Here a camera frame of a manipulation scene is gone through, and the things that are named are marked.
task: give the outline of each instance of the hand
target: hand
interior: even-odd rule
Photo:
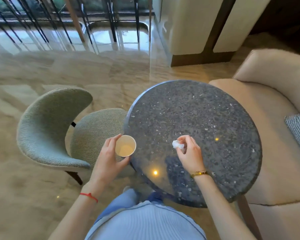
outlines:
[[[196,141],[189,135],[180,136],[178,138],[180,144],[184,144],[186,147],[185,154],[182,153],[181,149],[177,147],[176,152],[178,157],[188,173],[194,173],[196,171],[204,171],[204,161],[202,159],[201,149],[196,143]]]
[[[122,161],[116,161],[116,142],[121,134],[108,138],[101,149],[93,168],[89,185],[97,185],[98,187],[106,187],[111,183],[117,175],[128,165],[130,157],[126,157]]]

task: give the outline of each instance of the chair backrest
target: chair backrest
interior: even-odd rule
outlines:
[[[16,136],[19,149],[42,165],[62,170],[89,169],[89,163],[68,155],[65,136],[76,116],[91,102],[91,94],[77,87],[59,88],[40,96],[20,119]]]
[[[279,49],[255,49],[233,78],[278,90],[300,112],[300,55]]]

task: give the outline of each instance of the speckled tabletop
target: speckled tabletop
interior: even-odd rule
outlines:
[[[189,134],[201,147],[204,165],[229,202],[246,193],[261,167],[258,131],[230,95],[191,80],[157,84],[129,109],[124,133],[136,140],[131,162],[156,191],[174,202],[206,207],[172,141]]]

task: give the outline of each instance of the bracelet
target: bracelet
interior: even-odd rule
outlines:
[[[98,203],[97,198],[93,197],[93,196],[91,195],[91,193],[80,193],[80,194],[81,194],[81,195],[84,195],[84,196],[88,196],[89,198],[94,199],[94,200]]]
[[[195,173],[190,174],[190,176],[193,178],[195,176],[202,175],[202,174],[208,174],[208,172],[206,170],[204,170],[204,171],[196,171]]]

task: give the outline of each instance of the gray upholstered chair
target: gray upholstered chair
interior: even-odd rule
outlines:
[[[82,185],[78,172],[93,168],[104,141],[123,133],[127,115],[120,108],[103,109],[75,124],[76,116],[91,102],[91,94],[77,87],[59,88],[40,96],[20,119],[16,140],[21,152],[42,166],[67,172]],[[69,156],[65,136],[71,125],[74,132]]]

